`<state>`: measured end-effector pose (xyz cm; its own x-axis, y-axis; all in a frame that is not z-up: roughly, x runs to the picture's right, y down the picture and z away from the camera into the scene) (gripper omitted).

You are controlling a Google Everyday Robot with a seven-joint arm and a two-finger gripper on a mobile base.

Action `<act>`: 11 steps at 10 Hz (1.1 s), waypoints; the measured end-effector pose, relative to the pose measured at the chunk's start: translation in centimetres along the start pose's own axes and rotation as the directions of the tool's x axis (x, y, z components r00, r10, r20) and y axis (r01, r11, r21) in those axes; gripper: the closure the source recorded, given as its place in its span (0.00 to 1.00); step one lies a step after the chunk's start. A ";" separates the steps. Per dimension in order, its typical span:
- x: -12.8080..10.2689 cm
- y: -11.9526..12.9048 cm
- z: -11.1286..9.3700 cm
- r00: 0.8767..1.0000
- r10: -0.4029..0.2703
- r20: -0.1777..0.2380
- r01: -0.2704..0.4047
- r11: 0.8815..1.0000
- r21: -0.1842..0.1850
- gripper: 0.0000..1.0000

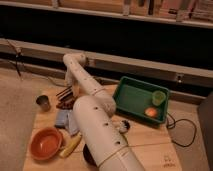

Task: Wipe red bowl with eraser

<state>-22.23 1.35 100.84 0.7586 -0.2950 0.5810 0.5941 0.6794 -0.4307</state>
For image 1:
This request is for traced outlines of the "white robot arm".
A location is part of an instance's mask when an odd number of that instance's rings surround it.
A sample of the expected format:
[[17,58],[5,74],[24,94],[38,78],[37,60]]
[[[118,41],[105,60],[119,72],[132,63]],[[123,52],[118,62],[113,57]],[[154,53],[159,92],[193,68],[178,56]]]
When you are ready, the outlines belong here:
[[73,115],[99,171],[145,171],[125,138],[111,121],[116,103],[84,68],[82,53],[65,54],[66,80],[77,82],[84,94],[73,105]]

